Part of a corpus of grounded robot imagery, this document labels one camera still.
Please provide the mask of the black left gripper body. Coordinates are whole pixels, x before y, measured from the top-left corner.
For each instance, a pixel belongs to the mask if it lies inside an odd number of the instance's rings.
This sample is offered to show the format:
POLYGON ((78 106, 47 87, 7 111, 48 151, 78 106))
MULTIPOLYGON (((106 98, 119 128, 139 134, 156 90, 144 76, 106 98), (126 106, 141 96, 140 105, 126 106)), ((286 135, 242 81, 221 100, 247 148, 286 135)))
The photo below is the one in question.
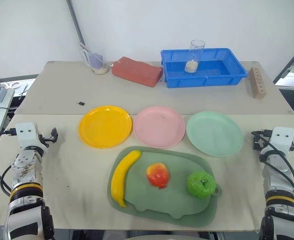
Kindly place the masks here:
POLYGON ((48 142, 50 141, 50 139, 43 137, 42 134, 39 133, 37 126, 36 126, 36 131, 37 131, 37 136, 38 136, 38 139, 39 139, 40 143, 42 145, 44 145, 46 148, 49 148, 49 143, 48 142))

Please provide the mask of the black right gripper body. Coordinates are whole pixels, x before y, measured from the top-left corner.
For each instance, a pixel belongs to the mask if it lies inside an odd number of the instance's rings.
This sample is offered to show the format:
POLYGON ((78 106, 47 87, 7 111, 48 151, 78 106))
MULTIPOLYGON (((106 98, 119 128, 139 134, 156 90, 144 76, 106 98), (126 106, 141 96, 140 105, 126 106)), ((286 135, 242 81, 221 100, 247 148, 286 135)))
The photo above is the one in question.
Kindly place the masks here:
POLYGON ((271 135, 272 135, 272 130, 270 129, 264 129, 264 130, 259 130, 257 131, 257 134, 264 138, 264 140, 262 140, 261 138, 257 138, 257 150, 262 150, 263 148, 265 148, 268 144, 267 142, 269 141, 271 135))

